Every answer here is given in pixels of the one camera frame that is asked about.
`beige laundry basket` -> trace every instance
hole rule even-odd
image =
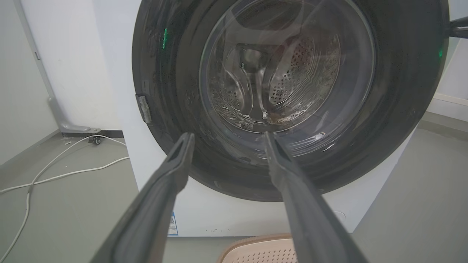
[[[228,247],[218,263],[297,263],[291,234],[275,234],[239,240]]]

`metal bracket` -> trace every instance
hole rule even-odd
[[[59,125],[58,128],[60,129],[61,133],[89,133],[95,134],[99,133],[101,129],[92,129],[86,126],[79,126],[71,124],[65,117],[62,112],[62,109],[59,106],[59,103],[55,97],[49,97],[49,106],[54,114],[55,121]]]
[[[60,132],[61,133],[89,133],[89,134],[99,133],[101,129],[96,129],[96,128],[92,129],[86,126],[79,126],[79,125],[71,124],[67,120],[65,115],[63,114],[63,111],[60,108],[59,103],[57,102],[57,99],[55,98],[55,95],[52,90],[52,86],[49,81],[49,78],[47,77],[47,73],[45,71],[44,65],[42,64],[42,60],[39,55],[39,51],[37,50],[34,38],[32,36],[32,32],[31,32],[31,28],[29,27],[28,20],[26,19],[26,15],[24,14],[24,9],[21,4],[21,1],[13,0],[13,3],[15,4],[16,12],[18,14],[18,17],[20,18],[21,25],[23,26],[24,34],[26,35],[26,39],[28,40],[29,47],[31,48],[31,52],[35,57],[37,68],[39,70],[39,73],[41,74],[47,93],[49,94],[49,106],[52,110],[52,113],[54,114],[55,121],[57,122]]]

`gray floor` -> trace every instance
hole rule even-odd
[[[69,145],[53,138],[0,170],[0,189],[29,183]],[[117,143],[82,143],[41,177],[127,155]],[[352,234],[370,262],[468,262],[468,142],[416,130]],[[24,216],[26,189],[0,195],[0,254]],[[35,187],[31,214],[5,262],[87,262],[137,194],[130,162]],[[169,238],[164,262],[215,262],[239,238]]]
[[[0,170],[0,189],[30,183],[55,156],[77,139],[53,137]],[[64,154],[40,179],[96,168],[128,156],[125,146],[103,140],[81,142]],[[0,195],[0,257],[24,218],[22,188]],[[129,160],[106,169],[71,175],[36,185],[26,226],[6,263],[88,262],[138,193]]]

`wall baseboard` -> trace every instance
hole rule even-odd
[[[103,136],[106,136],[106,137],[109,137],[109,138],[123,138],[124,137],[124,133],[122,132],[122,130],[101,130],[99,133],[96,133],[96,134],[103,135]],[[88,137],[88,136],[91,136],[91,135],[94,135],[94,134],[90,134],[90,133],[62,133],[62,136],[64,138],[84,138],[84,137]]]

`white wall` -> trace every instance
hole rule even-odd
[[[57,100],[68,120],[121,130],[92,0],[21,0]]]
[[[55,132],[44,82],[13,4],[0,1],[0,165]]]

